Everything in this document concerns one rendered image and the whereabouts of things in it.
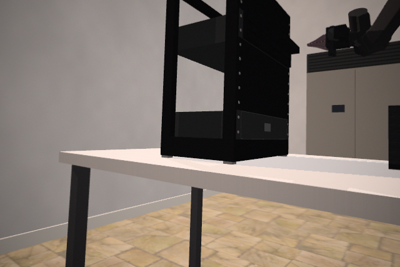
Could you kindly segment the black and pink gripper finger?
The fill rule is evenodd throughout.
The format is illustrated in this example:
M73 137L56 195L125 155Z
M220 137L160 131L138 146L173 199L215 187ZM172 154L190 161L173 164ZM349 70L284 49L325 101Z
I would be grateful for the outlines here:
M314 40L308 44L317 43L317 42L325 41L325 40L326 40L326 34L323 34L322 36L320 36L319 38L317 38L316 40Z
M328 51L328 49L327 49L327 47L326 47L326 41L321 41L321 42L318 42L318 43L307 44L307 46L309 46L309 47L315 47L315 48L320 48L320 49L324 49L324 50L327 50L327 51ZM322 46L322 47L321 47L321 46Z

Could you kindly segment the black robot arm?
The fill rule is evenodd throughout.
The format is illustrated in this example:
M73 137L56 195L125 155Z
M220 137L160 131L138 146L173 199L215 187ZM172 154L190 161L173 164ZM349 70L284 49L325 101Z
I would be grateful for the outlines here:
M372 26L366 8L354 9L348 13L348 17L349 28L346 24L334 26L328 29L327 37L333 40L334 50L350 48L350 39L354 52L365 57L389 45L392 35L400 26L400 0L387 0Z

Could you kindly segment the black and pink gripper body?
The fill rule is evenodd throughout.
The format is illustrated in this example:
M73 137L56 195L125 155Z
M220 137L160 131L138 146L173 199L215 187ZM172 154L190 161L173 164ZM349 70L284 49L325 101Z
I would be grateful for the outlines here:
M333 41L328 39L328 29L333 28L334 26L329 26L326 28L326 47L328 49L328 56L336 56L336 50L333 48Z

